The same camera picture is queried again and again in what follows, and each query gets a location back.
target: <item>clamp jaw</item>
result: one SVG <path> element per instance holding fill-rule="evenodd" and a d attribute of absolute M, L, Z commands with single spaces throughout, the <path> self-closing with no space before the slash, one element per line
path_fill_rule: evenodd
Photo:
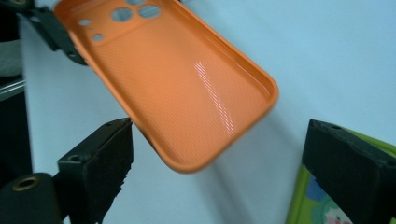
<path fill-rule="evenodd" d="M 53 51 L 60 49 L 73 62 L 86 65 L 69 34 L 48 7 L 35 7 L 34 0 L 2 0 L 0 7 L 22 14 Z"/>
<path fill-rule="evenodd" d="M 309 122 L 303 165 L 353 223 L 396 217 L 396 147 L 319 120 Z"/>
<path fill-rule="evenodd" d="M 104 124 L 58 160 L 59 173 L 22 176 L 0 188 L 0 223 L 99 224 L 134 160 L 132 122 Z"/>

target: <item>printed cartoon image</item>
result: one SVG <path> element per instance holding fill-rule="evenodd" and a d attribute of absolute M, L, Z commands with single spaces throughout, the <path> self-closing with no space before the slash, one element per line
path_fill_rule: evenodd
<path fill-rule="evenodd" d="M 312 176 L 309 178 L 306 197 L 319 203 L 311 209 L 313 224 L 352 224 L 343 210 L 326 194 Z"/>
<path fill-rule="evenodd" d="M 352 224 L 340 208 L 331 208 L 326 214 L 326 224 Z"/>

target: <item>orange phone case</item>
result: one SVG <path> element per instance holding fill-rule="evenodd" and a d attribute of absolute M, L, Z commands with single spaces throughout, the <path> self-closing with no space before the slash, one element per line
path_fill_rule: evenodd
<path fill-rule="evenodd" d="M 63 0 L 55 15 L 178 172 L 213 161 L 278 96 L 268 74 L 177 0 Z"/>

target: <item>white backdrop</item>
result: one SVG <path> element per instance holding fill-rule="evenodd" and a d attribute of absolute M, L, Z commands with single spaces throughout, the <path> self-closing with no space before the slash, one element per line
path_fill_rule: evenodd
<path fill-rule="evenodd" d="M 55 5 L 38 1 L 39 6 Z M 272 112 L 213 164 L 180 175 L 134 127 L 134 164 L 105 223 L 284 223 L 310 119 L 396 145 L 396 2 L 190 0 L 186 5 L 277 82 Z M 126 117 L 89 67 L 21 21 L 36 172 Z"/>

